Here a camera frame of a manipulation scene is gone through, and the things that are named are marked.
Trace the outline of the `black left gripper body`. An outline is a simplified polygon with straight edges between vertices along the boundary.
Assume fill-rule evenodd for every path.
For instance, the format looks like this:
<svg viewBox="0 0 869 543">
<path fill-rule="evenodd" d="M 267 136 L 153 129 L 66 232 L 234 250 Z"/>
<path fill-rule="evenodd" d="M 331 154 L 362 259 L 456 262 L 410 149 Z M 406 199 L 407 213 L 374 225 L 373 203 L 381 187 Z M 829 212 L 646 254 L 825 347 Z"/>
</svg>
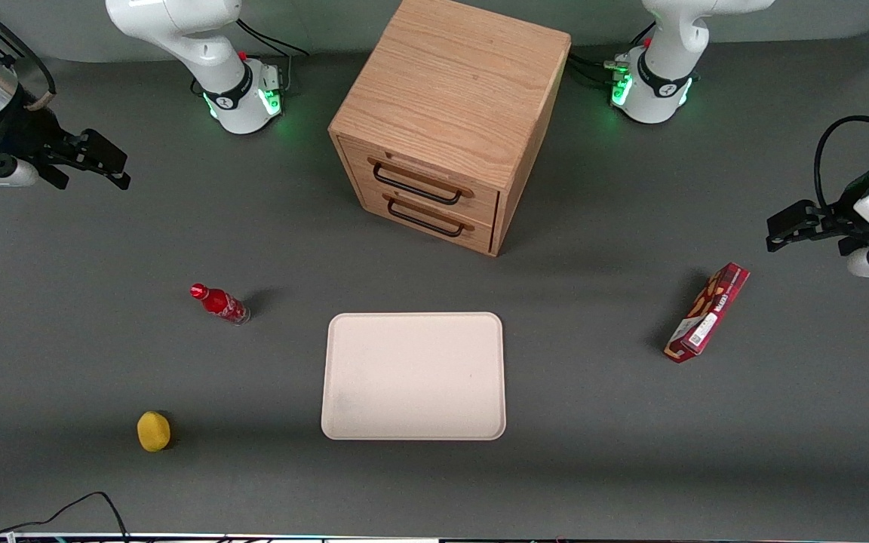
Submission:
<svg viewBox="0 0 869 543">
<path fill-rule="evenodd" d="M 869 241 L 869 222 L 854 210 L 854 205 L 869 192 L 869 170 L 850 182 L 834 203 L 825 200 L 823 179 L 818 169 L 814 172 L 814 189 L 818 208 L 823 213 L 823 219 L 820 220 L 821 233 L 831 237 L 847 236 Z"/>
</svg>

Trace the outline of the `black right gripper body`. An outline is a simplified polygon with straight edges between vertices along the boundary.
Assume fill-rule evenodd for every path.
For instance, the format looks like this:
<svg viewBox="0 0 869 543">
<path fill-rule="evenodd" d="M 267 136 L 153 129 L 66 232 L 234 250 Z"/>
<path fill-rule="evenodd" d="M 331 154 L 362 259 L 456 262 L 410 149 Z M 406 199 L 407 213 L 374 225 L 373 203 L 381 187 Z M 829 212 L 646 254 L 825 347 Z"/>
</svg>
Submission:
<svg viewBox="0 0 869 543">
<path fill-rule="evenodd" d="M 18 161 L 27 162 L 38 174 L 60 174 L 59 166 L 87 171 L 77 161 L 75 139 L 48 108 L 9 106 L 0 112 L 0 174 L 17 172 Z"/>
</svg>

